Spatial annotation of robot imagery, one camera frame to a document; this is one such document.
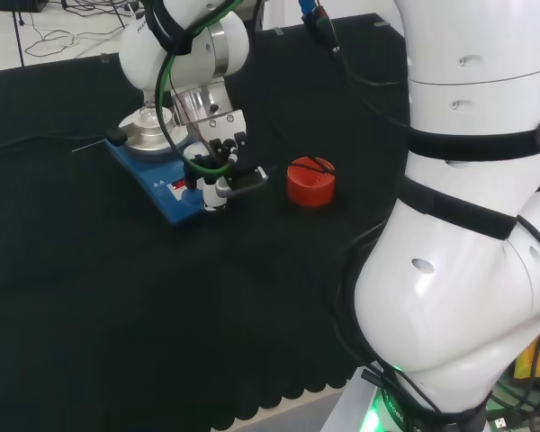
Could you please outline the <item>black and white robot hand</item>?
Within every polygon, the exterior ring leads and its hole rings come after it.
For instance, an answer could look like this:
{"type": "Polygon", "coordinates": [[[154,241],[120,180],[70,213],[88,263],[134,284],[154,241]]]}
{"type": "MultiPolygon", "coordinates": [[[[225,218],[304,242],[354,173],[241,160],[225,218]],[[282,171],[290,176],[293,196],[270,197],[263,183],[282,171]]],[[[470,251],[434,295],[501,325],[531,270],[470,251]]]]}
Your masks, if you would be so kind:
{"type": "Polygon", "coordinates": [[[207,212],[266,184],[268,173],[251,149],[241,110],[199,121],[188,127],[196,140],[184,148],[184,180],[202,194],[207,212]]]}

